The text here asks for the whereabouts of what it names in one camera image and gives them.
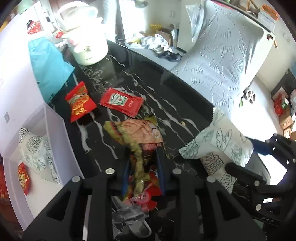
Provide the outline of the green meat snack packet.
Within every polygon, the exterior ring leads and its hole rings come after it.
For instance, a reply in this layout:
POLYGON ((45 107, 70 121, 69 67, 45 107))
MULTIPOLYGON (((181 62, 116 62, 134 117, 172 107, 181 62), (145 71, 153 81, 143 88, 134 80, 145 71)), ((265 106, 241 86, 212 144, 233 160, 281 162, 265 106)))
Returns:
POLYGON ((106 121, 103 127, 116 142, 130 151, 127 186, 123 188, 124 200, 143 192, 150 197, 162 195, 157 161, 152 159, 155 149, 164 146, 156 116, 152 114, 142 120, 106 121))

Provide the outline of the white noodle-print snack packet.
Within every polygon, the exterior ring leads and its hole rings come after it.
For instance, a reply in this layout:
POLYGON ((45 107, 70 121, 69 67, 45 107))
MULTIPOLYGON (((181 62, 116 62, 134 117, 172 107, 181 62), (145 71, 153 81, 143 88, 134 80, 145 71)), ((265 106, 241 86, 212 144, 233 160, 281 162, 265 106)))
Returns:
POLYGON ((232 193, 236 178, 225 167, 235 163, 245 167, 253 152, 253 144, 219 108, 213 108, 213 120, 188 144, 179 149, 184 159, 200 159, 209 176, 232 193))

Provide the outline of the red ketchup sachet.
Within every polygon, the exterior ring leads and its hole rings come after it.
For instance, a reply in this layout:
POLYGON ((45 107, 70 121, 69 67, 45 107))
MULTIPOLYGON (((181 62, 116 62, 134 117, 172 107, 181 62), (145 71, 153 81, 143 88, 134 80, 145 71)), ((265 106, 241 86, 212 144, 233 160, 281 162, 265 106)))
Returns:
POLYGON ((99 104, 135 118, 143 102, 142 97, 131 96, 114 88, 108 88, 101 97, 99 104))

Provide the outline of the red mini fan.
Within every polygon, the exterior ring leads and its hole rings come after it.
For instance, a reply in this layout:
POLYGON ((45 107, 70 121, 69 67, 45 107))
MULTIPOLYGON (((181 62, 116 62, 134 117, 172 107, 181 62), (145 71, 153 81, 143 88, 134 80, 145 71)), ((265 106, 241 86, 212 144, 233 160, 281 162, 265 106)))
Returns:
POLYGON ((130 199, 131 202, 139 204, 141 207, 147 207, 149 211, 152 211, 156 208, 157 202, 153 201, 154 196, 161 196, 162 192, 159 187, 152 185, 149 188, 146 188, 138 196, 134 196, 130 199))

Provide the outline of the red peanut snack packet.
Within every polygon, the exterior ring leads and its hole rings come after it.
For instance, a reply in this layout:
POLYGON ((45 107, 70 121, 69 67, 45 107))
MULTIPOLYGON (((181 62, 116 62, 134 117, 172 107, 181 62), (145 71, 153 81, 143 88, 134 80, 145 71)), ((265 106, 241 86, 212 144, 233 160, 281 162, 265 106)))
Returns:
POLYGON ((65 100, 71 108, 71 123, 77 121, 97 107, 96 103, 89 96, 83 81, 79 82, 79 84, 65 96, 65 100))

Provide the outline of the white noodle-print packet in box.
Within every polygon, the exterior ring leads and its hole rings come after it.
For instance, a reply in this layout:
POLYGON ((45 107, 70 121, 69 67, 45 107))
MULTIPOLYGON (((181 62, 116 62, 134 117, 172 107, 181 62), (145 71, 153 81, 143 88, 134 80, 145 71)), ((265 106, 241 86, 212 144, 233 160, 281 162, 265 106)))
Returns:
POLYGON ((21 128, 18 136, 18 146, 22 161, 42 179, 61 184, 56 171, 52 149, 47 135, 34 135, 29 129, 21 128))

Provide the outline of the white gift box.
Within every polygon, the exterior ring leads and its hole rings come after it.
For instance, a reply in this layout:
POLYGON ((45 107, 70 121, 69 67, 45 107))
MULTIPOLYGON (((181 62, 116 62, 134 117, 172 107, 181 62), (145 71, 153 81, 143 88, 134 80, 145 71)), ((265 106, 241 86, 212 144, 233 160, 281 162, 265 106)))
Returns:
POLYGON ((9 199, 22 229, 26 229, 74 176, 82 176, 67 134, 65 121, 43 100, 35 79, 28 47, 27 26, 15 16, 1 32, 1 156, 9 199), (27 142, 49 144, 51 157, 41 167, 51 182, 27 167, 25 194, 18 175, 25 162, 27 142))

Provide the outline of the small red packet in box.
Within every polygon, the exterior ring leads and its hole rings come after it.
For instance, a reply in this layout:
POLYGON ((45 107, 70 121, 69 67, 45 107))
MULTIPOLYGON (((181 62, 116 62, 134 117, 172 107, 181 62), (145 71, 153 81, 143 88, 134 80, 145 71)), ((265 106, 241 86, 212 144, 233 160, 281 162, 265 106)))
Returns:
POLYGON ((18 181, 22 187, 25 196, 29 194, 30 190, 30 178, 26 171, 26 166, 24 163, 18 165, 18 181))

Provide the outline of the white leaf-pattern chair cover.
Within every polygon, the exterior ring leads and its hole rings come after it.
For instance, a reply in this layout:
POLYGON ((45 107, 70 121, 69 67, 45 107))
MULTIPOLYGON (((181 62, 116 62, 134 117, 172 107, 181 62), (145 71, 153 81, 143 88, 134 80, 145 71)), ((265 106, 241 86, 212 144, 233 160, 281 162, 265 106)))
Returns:
POLYGON ((172 73, 230 114, 266 60, 275 35, 225 4, 204 1, 202 7, 197 40, 172 73))

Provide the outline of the teal plastic bag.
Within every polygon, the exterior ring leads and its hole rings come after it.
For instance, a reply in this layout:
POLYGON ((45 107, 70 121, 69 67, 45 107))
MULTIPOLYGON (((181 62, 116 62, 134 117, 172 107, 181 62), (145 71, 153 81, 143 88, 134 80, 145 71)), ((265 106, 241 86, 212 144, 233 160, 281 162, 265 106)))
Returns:
POLYGON ((75 68, 64 61, 62 53, 46 38, 31 40, 28 47, 37 85, 44 101, 49 103, 75 68))

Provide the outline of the white kettle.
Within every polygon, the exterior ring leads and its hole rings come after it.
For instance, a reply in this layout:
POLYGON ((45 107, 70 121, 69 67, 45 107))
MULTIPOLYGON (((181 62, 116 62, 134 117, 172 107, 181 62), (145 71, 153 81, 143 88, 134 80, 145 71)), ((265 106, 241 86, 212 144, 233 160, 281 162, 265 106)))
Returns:
POLYGON ((103 18, 98 9, 82 1, 72 1, 56 12, 58 27, 64 32, 62 38, 76 62, 82 66, 101 61, 108 53, 103 18))

